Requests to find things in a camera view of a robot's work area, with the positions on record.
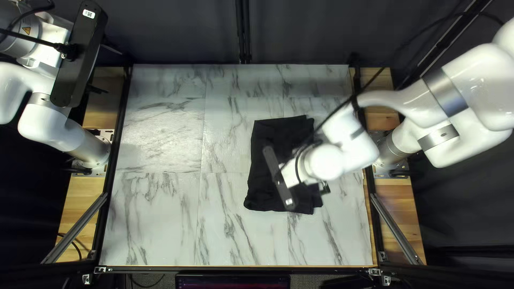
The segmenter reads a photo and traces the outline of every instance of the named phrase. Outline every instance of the black cable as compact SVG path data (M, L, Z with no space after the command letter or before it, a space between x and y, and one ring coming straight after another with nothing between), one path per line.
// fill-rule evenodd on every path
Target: black cable
M48 10L51 10L51 9L56 7L55 3L52 0L47 0L47 1L48 1L48 5L47 6L43 6L43 7L39 7L39 8L34 8L34 9L30 10L30 11L27 11L27 12L21 14L20 16L16 17L15 19L13 19L11 21L11 23L9 24L9 26L7 26L6 30L11 31L16 26L16 24L18 24L18 22L20 22L23 18L25 18L25 17L27 17L29 15L36 14L36 13L39 13L39 12L48 11ZM5 38L7 38L7 35L4 34L3 37L0 38L0 44L5 40Z
M90 175L92 173L92 170L88 168L62 168L61 171L84 175Z
M453 18L456 18L456 17L460 17L460 16L464 16L464 15L473 15L473 14L477 14L477 15L480 15L480 16L487 17L487 18L497 22L500 26L503 26L505 24L505 22L503 22L497 16L489 14L489 13L486 13L486 12L478 12L478 13L463 12L463 13L457 13L457 14L453 14L453 15L450 15L450 16L447 16L447 17L444 17L444 18L436 20L432 24L430 24L427 27L425 27L422 30L420 30L415 36L413 36L412 38L410 38L409 40L404 42L399 48L401 48L401 49L405 48L412 41L414 41L416 38L418 38L421 34L425 33L427 30L431 29L432 27L434 27L435 25L437 25L437 24L439 24L441 22L444 22L444 21L447 21L447 20L450 20L450 19L453 19ZM410 74L407 75L407 77L404 78L402 83L397 87L397 90L400 89L409 78L410 78Z
M133 284L136 284L137 286L139 286L141 288L150 288L150 287L153 287L153 286L159 284L159 282L164 278L164 274L162 274L161 278L159 278L159 280L157 280L157 282L153 283L152 285L146 285L146 286L143 286L143 285L139 284L138 282L134 281L134 279L132 279L132 274L129 274L128 278L130 279L130 281Z
M63 43L53 43L53 42L49 42L49 41L46 41L46 40L35 38L35 37L29 36L29 35L21 34L21 33L18 33L18 32L13 32L13 31L11 31L9 29L2 29L2 28L0 28L0 33L2 33L4 35L13 36L13 37L16 37L16 38L19 38L19 39L23 39L23 40L26 40L26 41L35 42L35 43L38 43L38 44L42 44L42 45L46 45L46 46L52 47L53 49L57 50L60 53L65 54L65 55L73 53L75 48L76 48L75 45L66 45L66 44L63 44Z
M391 177L395 177L395 176L408 176L408 175L413 175L415 173L411 172L411 171L390 171L389 172L389 176Z
M63 233L57 233L57 235L61 238L64 238L64 235ZM75 244L75 242L71 242L71 244L73 245L73 247L75 247L75 249L77 250L77 252L79 253L79 261L82 261L82 253L80 253L80 249L79 247Z

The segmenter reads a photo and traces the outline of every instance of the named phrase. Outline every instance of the marble tile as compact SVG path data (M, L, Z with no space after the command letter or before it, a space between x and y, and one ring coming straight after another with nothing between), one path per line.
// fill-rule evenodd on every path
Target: marble tile
M341 97L284 98L284 117L307 115L314 119L314 127L317 127L345 100Z
M283 117L282 97L232 98L208 91L205 105L201 171L250 171L253 122Z
M194 263L200 173L118 173L100 264Z
M207 75L210 96L282 97L281 65L216 65Z
M352 94L348 65L282 64L287 97L343 97Z
M136 64L131 93L144 96L205 97L206 65Z
M118 154L118 172L200 170L203 98L131 93Z
M328 183L313 215L288 213L290 265L372 265L362 172Z
M195 265L287 265L287 213L243 206L246 173L202 173Z

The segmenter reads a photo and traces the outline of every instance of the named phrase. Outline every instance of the metal bracket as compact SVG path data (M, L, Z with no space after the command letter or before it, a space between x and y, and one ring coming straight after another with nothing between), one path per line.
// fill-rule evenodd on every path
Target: metal bracket
M391 277L382 275L382 286L391 285Z
M383 141L383 138L386 136L387 131L369 131L369 135L371 139L375 142L375 144L379 144L381 141ZM409 163L406 159L401 160L397 164L392 165L384 165L379 164L377 162L374 162L372 164L373 168L373 176L374 178L408 178L404 175L399 176L390 176L389 172L394 171L408 171L409 170Z
M379 268L368 268L368 274L370 276L381 276L382 270L380 270Z
M91 274L82 275L82 283L84 285L91 285L91 281L92 281Z
M106 273L106 272L107 272L107 267L95 267L95 271L94 271L95 274Z
M387 258L386 252L384 252L384 251L379 251L378 252L378 257L380 258L381 262L389 261L389 259Z
M91 250L91 251L89 251L89 253L87 254L86 259L88 259L88 260L94 260L94 259L96 258L96 254L97 254L97 251L96 251L96 250Z

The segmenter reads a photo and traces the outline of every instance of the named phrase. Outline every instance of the black cloth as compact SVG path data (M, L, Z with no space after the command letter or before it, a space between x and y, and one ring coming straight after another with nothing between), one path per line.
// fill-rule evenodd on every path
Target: black cloth
M255 211L286 211L282 199L272 181L271 173L262 153L265 146L272 146L279 163L287 161L292 150L314 131L314 120L305 115L288 118L257 120L253 124L251 166L248 175L248 195L244 205ZM293 212L313 214L315 207L323 206L318 184L303 184L290 188L298 198Z

